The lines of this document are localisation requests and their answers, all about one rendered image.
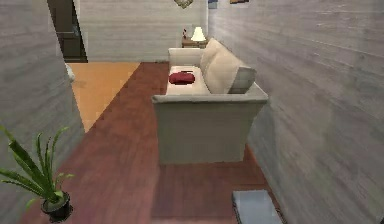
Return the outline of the white table lamp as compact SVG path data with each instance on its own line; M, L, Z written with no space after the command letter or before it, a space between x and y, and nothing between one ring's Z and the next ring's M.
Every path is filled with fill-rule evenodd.
M195 42L202 42L206 40L205 35L203 33L203 29L201 27L196 27L194 29L191 40Z

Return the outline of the green house plant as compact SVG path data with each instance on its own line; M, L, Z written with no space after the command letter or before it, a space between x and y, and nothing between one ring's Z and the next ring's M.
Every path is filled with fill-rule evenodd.
M0 168L0 175L4 176L0 182L16 185L39 197L42 200L41 211L49 217L51 223L66 221L73 212L73 206L70 195L62 189L62 184L65 179L72 178L73 174L59 173L54 175L53 161L59 137L68 130L68 127L59 129L54 138L49 138L45 149L41 147L42 134L37 135L35 149L38 162L32 159L30 154L4 126L0 125L0 130L8 138L8 147L12 151L15 162L26 173L26 175L22 175L16 171Z

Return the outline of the grey blue flat box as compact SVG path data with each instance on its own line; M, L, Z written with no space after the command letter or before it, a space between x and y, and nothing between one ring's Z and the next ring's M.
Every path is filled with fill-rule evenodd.
M238 224L283 224L266 190L232 192Z

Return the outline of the red cushion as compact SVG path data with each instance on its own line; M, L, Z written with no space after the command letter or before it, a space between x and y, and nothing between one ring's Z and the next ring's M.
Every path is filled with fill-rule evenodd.
M169 82L175 85L192 84L195 81L195 76L188 72L176 72L169 76Z

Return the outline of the dark room door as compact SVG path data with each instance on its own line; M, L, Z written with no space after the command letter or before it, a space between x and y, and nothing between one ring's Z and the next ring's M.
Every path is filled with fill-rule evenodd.
M47 0L47 4L64 61L87 63L74 0Z

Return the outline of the gold wall ornament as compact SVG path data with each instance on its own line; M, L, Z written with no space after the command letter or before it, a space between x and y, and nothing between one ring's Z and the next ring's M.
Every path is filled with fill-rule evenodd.
M182 9L186 9L193 3L193 1L194 0L174 0L174 2Z

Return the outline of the brown side table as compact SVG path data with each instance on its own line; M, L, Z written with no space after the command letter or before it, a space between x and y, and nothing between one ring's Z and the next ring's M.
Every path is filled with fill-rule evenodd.
M186 37L182 39L182 47L183 48L201 48L204 49L208 44L208 40L204 41L193 41L190 37Z

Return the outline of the beige sofa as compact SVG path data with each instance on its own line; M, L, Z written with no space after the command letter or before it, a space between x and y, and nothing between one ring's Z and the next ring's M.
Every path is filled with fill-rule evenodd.
M166 92L154 95L159 162L237 162L253 120L268 101L256 84L256 70L212 38L204 49L171 48ZM176 72L195 81L169 82Z

